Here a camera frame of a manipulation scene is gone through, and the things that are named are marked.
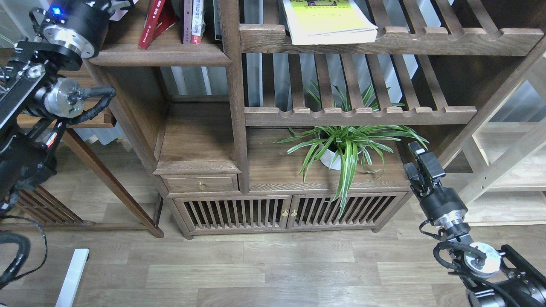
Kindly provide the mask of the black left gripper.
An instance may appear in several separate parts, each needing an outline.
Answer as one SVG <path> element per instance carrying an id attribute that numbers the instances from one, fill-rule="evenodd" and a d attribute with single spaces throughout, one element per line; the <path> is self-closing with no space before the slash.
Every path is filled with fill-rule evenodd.
<path id="1" fill-rule="evenodd" d="M 59 70 L 78 71 L 84 58 L 98 55 L 114 12 L 132 8 L 131 0 L 54 0 L 47 10 L 34 7 L 30 20 L 41 41 L 30 47 Z"/>

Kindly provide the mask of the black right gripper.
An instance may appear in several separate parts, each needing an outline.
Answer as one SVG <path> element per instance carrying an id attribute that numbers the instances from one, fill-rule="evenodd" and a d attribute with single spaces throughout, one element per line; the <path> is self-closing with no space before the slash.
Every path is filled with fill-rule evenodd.
<path id="1" fill-rule="evenodd" d="M 408 148 L 418 167 L 414 163 L 406 163 L 404 170 L 427 219 L 434 226 L 463 223 L 468 209 L 453 188 L 442 185 L 441 178 L 445 177 L 445 171 L 435 154 L 426 151 L 418 141 L 410 142 Z"/>

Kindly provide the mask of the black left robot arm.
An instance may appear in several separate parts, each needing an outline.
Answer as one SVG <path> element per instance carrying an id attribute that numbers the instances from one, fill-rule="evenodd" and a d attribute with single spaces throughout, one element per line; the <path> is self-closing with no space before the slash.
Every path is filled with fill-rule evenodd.
<path id="1" fill-rule="evenodd" d="M 132 0 L 54 0 L 29 11 L 34 36 L 21 39 L 1 68 L 1 217 L 56 174 L 55 151 L 70 125 L 96 117 L 116 96 L 113 86 L 84 89 L 61 70 L 95 58 L 117 10 Z"/>

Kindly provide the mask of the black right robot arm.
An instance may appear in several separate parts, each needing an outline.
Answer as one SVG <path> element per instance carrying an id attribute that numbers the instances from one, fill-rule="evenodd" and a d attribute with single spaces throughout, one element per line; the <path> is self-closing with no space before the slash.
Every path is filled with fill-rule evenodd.
<path id="1" fill-rule="evenodd" d="M 509 245 L 495 249 L 475 242 L 464 221 L 468 211 L 456 191 L 440 181 L 444 169 L 433 152 L 419 142 L 408 145 L 416 164 L 404 169 L 411 190 L 426 215 L 424 224 L 439 227 L 433 249 L 437 262 L 458 276 L 466 287 L 472 307 L 543 307 L 546 301 L 545 276 Z"/>

